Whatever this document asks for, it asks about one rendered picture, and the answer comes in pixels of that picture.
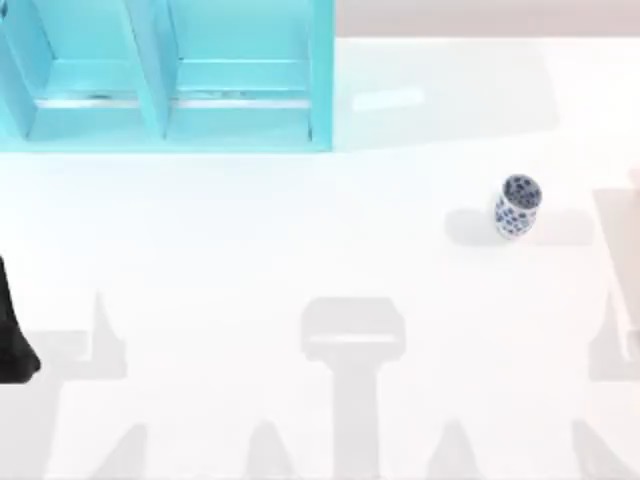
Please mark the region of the light blue rack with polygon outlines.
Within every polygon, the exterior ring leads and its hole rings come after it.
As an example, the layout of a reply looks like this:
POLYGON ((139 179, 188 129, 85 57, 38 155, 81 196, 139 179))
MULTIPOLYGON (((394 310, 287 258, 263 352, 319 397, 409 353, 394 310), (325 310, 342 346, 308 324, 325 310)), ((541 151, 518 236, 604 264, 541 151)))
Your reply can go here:
POLYGON ((0 0, 0 152, 333 145, 336 0, 0 0))

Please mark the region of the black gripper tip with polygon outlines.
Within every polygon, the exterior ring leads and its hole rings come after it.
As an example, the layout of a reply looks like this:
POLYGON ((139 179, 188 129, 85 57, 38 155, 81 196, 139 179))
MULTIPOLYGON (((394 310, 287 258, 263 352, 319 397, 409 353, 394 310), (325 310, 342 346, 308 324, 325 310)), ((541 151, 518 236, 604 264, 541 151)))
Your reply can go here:
POLYGON ((0 256, 0 384, 28 383, 40 370, 41 360, 18 323, 0 256))

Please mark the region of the blue and white cup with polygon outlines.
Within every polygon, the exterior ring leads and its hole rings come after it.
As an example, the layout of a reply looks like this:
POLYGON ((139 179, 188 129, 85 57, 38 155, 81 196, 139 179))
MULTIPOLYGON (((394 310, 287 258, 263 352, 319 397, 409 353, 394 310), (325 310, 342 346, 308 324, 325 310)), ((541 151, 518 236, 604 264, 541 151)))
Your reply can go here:
POLYGON ((495 203, 497 231, 506 239, 527 234, 535 224, 542 199, 542 189, 532 177, 524 174, 508 176, 495 203))

